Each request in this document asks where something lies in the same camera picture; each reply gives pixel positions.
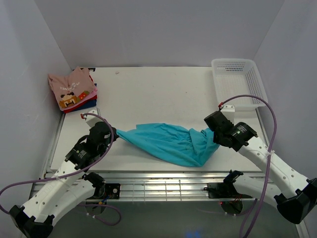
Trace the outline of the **teal t-shirt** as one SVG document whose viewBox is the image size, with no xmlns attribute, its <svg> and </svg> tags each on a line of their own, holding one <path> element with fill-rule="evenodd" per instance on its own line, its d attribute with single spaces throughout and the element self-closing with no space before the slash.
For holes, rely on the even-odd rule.
<svg viewBox="0 0 317 238">
<path fill-rule="evenodd" d="M 214 133 L 166 123 L 138 124 L 129 131 L 117 130 L 119 138 L 165 162 L 183 167 L 202 167 L 217 151 Z"/>
</svg>

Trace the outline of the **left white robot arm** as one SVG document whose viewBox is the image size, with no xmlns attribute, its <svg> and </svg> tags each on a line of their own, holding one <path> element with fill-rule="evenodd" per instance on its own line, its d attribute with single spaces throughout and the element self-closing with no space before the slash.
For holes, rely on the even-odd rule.
<svg viewBox="0 0 317 238">
<path fill-rule="evenodd" d="M 100 159 L 117 137 L 115 128 L 97 122 L 68 152 L 52 181 L 23 205 L 10 209 L 11 219 L 25 237 L 47 238 L 54 225 L 75 206 L 104 195 L 105 180 L 87 167 Z"/>
</svg>

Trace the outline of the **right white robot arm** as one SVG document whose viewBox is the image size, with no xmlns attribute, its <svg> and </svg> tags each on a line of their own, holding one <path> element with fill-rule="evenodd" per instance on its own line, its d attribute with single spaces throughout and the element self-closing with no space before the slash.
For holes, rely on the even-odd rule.
<svg viewBox="0 0 317 238">
<path fill-rule="evenodd" d="M 216 111 L 204 119 L 214 133 L 214 142 L 232 148 L 249 159 L 273 184 L 266 187 L 264 202 L 275 206 L 289 222 L 299 224 L 317 204 L 317 180 L 298 173 L 268 147 L 246 123 L 233 124 Z"/>
</svg>

